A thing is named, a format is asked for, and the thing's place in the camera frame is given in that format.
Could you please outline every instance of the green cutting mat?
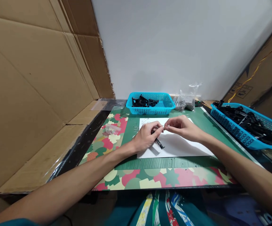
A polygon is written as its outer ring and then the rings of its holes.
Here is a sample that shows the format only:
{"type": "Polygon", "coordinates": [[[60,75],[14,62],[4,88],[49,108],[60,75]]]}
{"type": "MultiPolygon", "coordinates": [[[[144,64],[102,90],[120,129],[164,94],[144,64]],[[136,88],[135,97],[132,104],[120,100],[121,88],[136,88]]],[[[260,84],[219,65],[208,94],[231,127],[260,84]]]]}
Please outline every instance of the green cutting mat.
{"type": "MultiPolygon", "coordinates": [[[[186,115],[191,118],[193,123],[216,139],[249,158],[244,151],[221,129],[219,126],[204,112],[201,108],[195,108],[195,112],[186,111],[179,112],[172,110],[167,116],[162,115],[128,115],[129,119],[126,125],[122,144],[125,144],[133,138],[138,132],[140,118],[172,118],[179,115],[186,115]]],[[[116,166],[116,170],[135,170],[135,169],[158,169],[158,168],[188,168],[188,167],[223,167],[222,163],[215,156],[191,156],[191,157],[174,157],[174,158],[150,158],[138,159],[136,155],[126,159],[124,162],[116,166]]]]}

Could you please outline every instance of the person's right hand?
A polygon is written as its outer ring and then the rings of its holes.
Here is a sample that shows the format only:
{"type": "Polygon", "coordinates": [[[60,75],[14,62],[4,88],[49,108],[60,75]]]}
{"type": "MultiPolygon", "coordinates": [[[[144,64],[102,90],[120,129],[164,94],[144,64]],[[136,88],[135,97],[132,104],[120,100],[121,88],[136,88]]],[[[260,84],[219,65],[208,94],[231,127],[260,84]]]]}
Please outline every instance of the person's right hand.
{"type": "Polygon", "coordinates": [[[199,143],[208,135],[192,123],[185,115],[168,119],[164,125],[164,130],[178,134],[186,140],[199,143]]]}

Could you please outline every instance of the yellow cable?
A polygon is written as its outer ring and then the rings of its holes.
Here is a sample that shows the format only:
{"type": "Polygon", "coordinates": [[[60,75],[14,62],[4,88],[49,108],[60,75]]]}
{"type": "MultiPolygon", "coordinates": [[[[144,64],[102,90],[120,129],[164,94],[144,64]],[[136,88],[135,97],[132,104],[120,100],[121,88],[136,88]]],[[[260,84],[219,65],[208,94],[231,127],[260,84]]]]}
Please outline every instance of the yellow cable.
{"type": "MultiPolygon", "coordinates": [[[[201,102],[203,105],[205,105],[206,107],[209,107],[207,104],[205,104],[205,103],[203,103],[203,102],[201,102]]],[[[211,107],[209,107],[210,109],[212,109],[211,107]]]]}
{"type": "Polygon", "coordinates": [[[235,92],[234,92],[234,94],[233,94],[233,96],[228,100],[228,103],[230,103],[230,101],[236,96],[236,93],[237,93],[237,91],[239,90],[239,89],[241,89],[243,86],[244,86],[244,84],[246,84],[248,81],[250,81],[252,78],[253,78],[253,76],[256,74],[256,72],[257,72],[257,70],[258,70],[258,68],[259,68],[259,66],[260,66],[260,64],[262,63],[262,61],[264,61],[270,54],[272,53],[272,50],[258,63],[258,65],[257,65],[257,67],[256,67],[256,69],[255,69],[255,71],[254,71],[254,73],[253,73],[253,75],[247,80],[247,81],[245,81],[240,87],[238,87],[236,90],[235,90],[235,92]]]}

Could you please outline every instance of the hand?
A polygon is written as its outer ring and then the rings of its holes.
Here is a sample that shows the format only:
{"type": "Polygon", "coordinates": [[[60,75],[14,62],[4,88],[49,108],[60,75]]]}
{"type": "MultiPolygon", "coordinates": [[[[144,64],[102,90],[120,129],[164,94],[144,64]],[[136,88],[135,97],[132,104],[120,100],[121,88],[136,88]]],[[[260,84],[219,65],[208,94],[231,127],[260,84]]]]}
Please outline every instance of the hand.
{"type": "Polygon", "coordinates": [[[144,124],[131,141],[135,148],[134,154],[148,149],[162,132],[163,126],[158,121],[144,124]]]}
{"type": "Polygon", "coordinates": [[[164,129],[178,134],[186,140],[199,143],[208,135],[192,123],[185,115],[168,119],[164,125],[164,129]]]}

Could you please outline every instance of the white paper sheet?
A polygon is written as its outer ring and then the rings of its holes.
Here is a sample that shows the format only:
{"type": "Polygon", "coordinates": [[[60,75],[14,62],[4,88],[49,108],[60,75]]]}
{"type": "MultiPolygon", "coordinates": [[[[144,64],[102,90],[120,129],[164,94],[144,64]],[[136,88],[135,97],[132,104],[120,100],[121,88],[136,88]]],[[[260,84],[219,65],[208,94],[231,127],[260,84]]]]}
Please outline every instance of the white paper sheet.
{"type": "MultiPolygon", "coordinates": [[[[159,121],[161,125],[164,125],[167,122],[168,118],[140,118],[139,128],[143,124],[159,121]]],[[[182,138],[181,136],[170,133],[164,130],[164,133],[161,133],[158,140],[164,146],[164,149],[161,149],[157,142],[148,148],[146,151],[139,153],[137,155],[138,159],[145,158],[165,158],[165,157],[184,157],[184,156],[208,156],[214,155],[208,148],[204,145],[192,142],[182,138]]]]}

